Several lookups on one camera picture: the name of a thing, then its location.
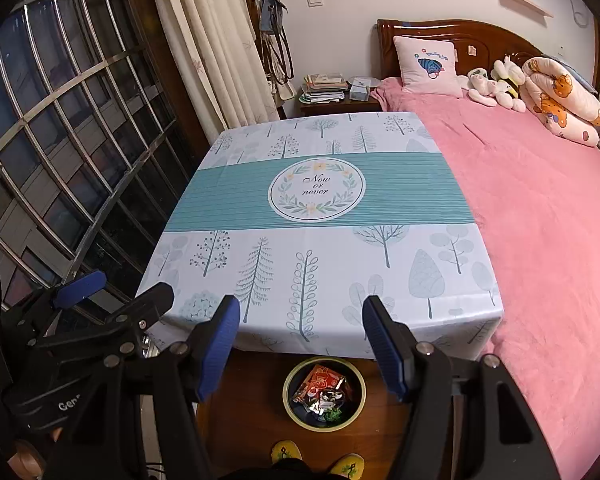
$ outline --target food wrapper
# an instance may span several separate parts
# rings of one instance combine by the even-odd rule
[[[351,400],[351,389],[344,375],[322,365],[315,365],[294,396],[318,420],[340,422],[342,408]]]

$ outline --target red snack wrapper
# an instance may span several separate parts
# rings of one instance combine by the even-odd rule
[[[296,394],[293,396],[295,402],[302,402],[307,406],[312,399],[319,397],[325,389],[337,390],[345,381],[343,375],[334,372],[326,366],[315,365],[302,382]]]

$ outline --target metal window grille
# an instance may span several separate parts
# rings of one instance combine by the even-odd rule
[[[127,0],[22,0],[0,28],[4,309],[94,268],[90,304],[135,295],[196,167],[139,38]]]

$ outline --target orange bear print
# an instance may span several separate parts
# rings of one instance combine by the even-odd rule
[[[558,97],[568,97],[571,90],[573,90],[571,76],[565,74],[554,78],[554,91]]]
[[[591,121],[594,126],[600,126],[600,108],[598,108],[598,116]]]
[[[538,60],[537,59],[531,59],[529,61],[529,68],[531,70],[533,70],[534,72],[540,72],[540,67],[538,66]]]
[[[540,107],[542,109],[534,106],[537,114],[545,114],[550,120],[560,124],[561,128],[567,126],[567,110],[544,92],[540,94]]]

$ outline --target wall shelf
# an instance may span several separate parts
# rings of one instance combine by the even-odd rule
[[[533,3],[531,0],[513,0],[513,1],[515,1],[519,4],[522,4],[531,10],[534,10],[535,12],[538,12],[539,14],[542,14],[543,16],[547,16],[548,18],[553,17],[552,13],[550,13],[548,10],[544,10],[542,7]]]

